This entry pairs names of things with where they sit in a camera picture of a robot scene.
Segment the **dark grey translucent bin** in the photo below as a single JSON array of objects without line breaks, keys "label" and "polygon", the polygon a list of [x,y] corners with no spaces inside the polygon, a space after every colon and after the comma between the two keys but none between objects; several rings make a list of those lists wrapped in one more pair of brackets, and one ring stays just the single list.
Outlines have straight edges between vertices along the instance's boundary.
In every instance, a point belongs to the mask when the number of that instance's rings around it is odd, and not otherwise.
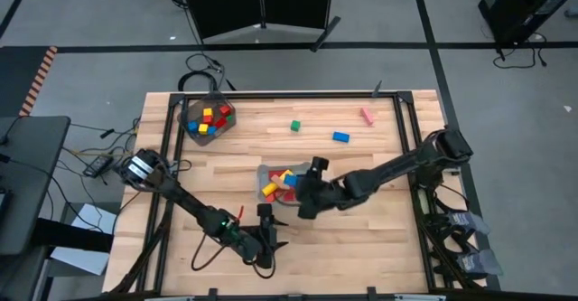
[{"label": "dark grey translucent bin", "polygon": [[[220,118],[227,119],[227,116],[222,116],[220,114],[219,108],[221,106],[229,106],[231,108],[231,113],[229,116],[234,117],[234,122],[227,124],[221,128],[217,128],[217,131],[214,135],[202,135],[197,131],[196,133],[192,133],[188,130],[188,123],[191,121],[196,121],[200,124],[204,124],[202,122],[203,117],[203,109],[205,108],[212,108],[213,109],[213,123],[208,125],[209,127],[215,127],[215,123]],[[184,106],[183,112],[179,116],[180,125],[184,128],[186,133],[189,137],[199,146],[206,146],[207,144],[211,143],[213,140],[219,138],[220,136],[224,135],[228,130],[233,128],[237,124],[237,115],[236,109],[234,106],[228,101],[226,96],[218,91],[213,91],[205,95],[199,100],[186,102]]]}]

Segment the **white board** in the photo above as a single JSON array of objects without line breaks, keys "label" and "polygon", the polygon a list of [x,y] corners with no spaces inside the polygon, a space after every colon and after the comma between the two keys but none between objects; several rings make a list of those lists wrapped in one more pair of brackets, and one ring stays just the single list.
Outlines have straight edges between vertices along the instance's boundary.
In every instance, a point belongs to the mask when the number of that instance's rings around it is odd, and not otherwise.
[{"label": "white board", "polygon": [[[72,205],[72,208],[80,217],[68,207],[64,220],[66,224],[93,231],[102,230],[107,234],[112,233],[113,224],[117,218],[114,213],[87,203],[76,203]],[[99,276],[107,267],[109,254],[108,252],[56,247],[51,252],[51,258]]]}]

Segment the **black aluminium frame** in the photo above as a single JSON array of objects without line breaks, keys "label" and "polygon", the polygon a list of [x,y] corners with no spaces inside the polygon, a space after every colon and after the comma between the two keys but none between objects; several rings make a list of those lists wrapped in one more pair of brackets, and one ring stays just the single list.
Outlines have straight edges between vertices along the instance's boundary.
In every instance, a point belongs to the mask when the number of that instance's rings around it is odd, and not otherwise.
[{"label": "black aluminium frame", "polygon": [[[444,126],[432,90],[231,92],[237,124],[206,146],[182,131],[182,99],[171,93],[146,96],[137,145],[180,158],[183,187],[203,202],[258,222],[256,170],[260,165],[297,165],[315,156],[330,162],[325,179],[371,168],[413,149],[419,138]],[[368,108],[369,126],[360,114]],[[298,132],[290,129],[301,122]],[[348,143],[332,139],[350,135]],[[275,269],[254,270],[229,249],[205,238],[195,219],[172,210],[166,244],[149,260],[144,287],[165,296],[264,295],[308,297],[378,293],[423,293],[443,287],[428,274],[429,244],[415,224],[413,196],[405,177],[384,185],[367,202],[302,220],[294,207],[275,204],[280,241]]]}]

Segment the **black equipment cart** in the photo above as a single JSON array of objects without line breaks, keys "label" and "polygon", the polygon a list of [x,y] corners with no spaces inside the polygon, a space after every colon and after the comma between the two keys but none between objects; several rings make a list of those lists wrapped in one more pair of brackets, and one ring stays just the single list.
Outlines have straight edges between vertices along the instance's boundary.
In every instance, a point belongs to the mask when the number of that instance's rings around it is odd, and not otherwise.
[{"label": "black equipment cart", "polygon": [[499,46],[527,41],[568,0],[480,0],[481,32]]}]

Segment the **black power adapter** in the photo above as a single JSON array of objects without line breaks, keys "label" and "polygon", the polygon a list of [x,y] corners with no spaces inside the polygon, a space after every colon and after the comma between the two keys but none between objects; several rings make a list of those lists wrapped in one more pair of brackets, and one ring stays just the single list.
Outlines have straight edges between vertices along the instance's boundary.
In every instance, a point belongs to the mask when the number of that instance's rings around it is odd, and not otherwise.
[{"label": "black power adapter", "polygon": [[114,157],[110,155],[97,156],[90,164],[87,165],[83,171],[83,174],[87,177],[97,178],[107,170],[107,168],[112,164],[113,160]]}]

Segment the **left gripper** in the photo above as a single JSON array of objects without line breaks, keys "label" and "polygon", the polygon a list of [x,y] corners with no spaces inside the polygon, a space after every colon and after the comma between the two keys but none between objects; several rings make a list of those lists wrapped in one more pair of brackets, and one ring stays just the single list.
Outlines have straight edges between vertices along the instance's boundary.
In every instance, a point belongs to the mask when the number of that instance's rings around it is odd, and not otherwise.
[{"label": "left gripper", "polygon": [[241,226],[240,229],[247,233],[257,243],[248,244],[248,256],[243,257],[245,265],[257,265],[259,268],[271,268],[273,266],[274,249],[281,249],[289,242],[277,242],[275,244],[275,225],[289,226],[279,220],[275,220],[272,206],[267,203],[260,203],[256,209],[259,217],[259,224],[252,226]]}]

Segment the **white rectangular plastic bin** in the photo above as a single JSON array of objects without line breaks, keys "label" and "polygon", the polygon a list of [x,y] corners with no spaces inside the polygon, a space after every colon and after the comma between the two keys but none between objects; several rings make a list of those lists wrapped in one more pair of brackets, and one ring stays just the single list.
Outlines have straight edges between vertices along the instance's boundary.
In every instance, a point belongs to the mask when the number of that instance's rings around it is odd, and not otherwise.
[{"label": "white rectangular plastic bin", "polygon": [[[309,162],[304,162],[301,164],[297,164],[297,165],[260,165],[257,170],[256,170],[256,196],[257,199],[260,202],[267,202],[266,201],[266,197],[262,194],[261,190],[263,187],[265,187],[268,183],[272,183],[271,178],[268,178],[268,172],[269,171],[274,171],[274,170],[291,170],[294,175],[298,175],[298,174],[305,174],[305,172],[308,170],[308,168],[310,167],[310,163]],[[282,191],[289,191],[289,190],[283,190],[283,189],[277,189],[274,192],[275,195],[275,201],[277,203],[280,204],[295,204],[294,202],[283,202],[282,199],[279,197],[279,194]]]}]

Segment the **black desk leg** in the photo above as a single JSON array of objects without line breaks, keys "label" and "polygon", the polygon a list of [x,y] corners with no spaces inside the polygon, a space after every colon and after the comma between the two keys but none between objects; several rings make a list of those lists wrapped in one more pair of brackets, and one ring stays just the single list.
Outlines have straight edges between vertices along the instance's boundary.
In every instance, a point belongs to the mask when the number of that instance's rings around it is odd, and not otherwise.
[{"label": "black desk leg", "polygon": [[38,246],[63,247],[96,252],[109,252],[114,237],[100,231],[74,227],[68,224],[38,219],[31,243]]}]

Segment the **striped hazard tape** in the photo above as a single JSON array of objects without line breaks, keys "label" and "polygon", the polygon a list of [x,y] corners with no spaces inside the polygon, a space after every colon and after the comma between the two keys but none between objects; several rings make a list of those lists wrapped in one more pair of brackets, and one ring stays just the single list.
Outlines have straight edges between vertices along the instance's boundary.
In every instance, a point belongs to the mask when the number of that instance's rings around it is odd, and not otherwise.
[{"label": "striped hazard tape", "polygon": [[44,55],[42,56],[41,63],[38,70],[35,72],[32,79],[31,85],[26,92],[23,104],[19,110],[19,117],[29,117],[32,114],[33,107],[35,105],[38,96],[42,90],[42,86],[48,73],[51,69],[51,65],[58,53],[58,48],[56,46],[50,46]]}]

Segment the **black partition foot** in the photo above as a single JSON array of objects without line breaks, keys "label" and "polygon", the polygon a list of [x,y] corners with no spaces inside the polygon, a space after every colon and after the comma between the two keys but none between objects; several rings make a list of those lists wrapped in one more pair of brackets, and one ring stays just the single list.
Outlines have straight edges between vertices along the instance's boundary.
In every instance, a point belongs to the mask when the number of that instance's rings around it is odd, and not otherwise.
[{"label": "black partition foot", "polygon": [[337,27],[337,25],[340,23],[341,18],[339,16],[334,16],[331,21],[328,23],[328,25],[325,27],[324,31],[322,32],[322,34],[318,37],[318,39],[315,41],[315,43],[311,46],[310,51],[311,52],[317,52],[318,50],[320,50],[320,48],[323,46],[323,44],[326,42],[326,40],[328,39],[328,37],[331,35],[331,33],[333,32],[333,30]]}]

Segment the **dark grey desk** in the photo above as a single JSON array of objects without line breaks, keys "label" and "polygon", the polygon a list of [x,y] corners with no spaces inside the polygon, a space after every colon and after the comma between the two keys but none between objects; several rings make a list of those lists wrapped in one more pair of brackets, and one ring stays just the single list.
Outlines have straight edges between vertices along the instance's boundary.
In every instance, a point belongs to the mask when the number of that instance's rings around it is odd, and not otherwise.
[{"label": "dark grey desk", "polygon": [[40,209],[70,127],[70,118],[0,118],[0,187],[12,193],[0,214],[0,256],[25,252],[31,245],[61,245],[70,227],[41,219]]}]

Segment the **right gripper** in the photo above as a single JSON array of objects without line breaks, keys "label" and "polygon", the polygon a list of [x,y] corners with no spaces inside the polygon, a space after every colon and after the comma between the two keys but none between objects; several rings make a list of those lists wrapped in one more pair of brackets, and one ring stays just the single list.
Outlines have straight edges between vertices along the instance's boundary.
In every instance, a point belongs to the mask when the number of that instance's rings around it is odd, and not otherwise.
[{"label": "right gripper", "polygon": [[328,159],[315,156],[306,173],[296,176],[295,204],[299,205],[299,218],[315,219],[319,212],[334,208],[341,199],[340,186],[322,180],[322,172],[328,166]]}]

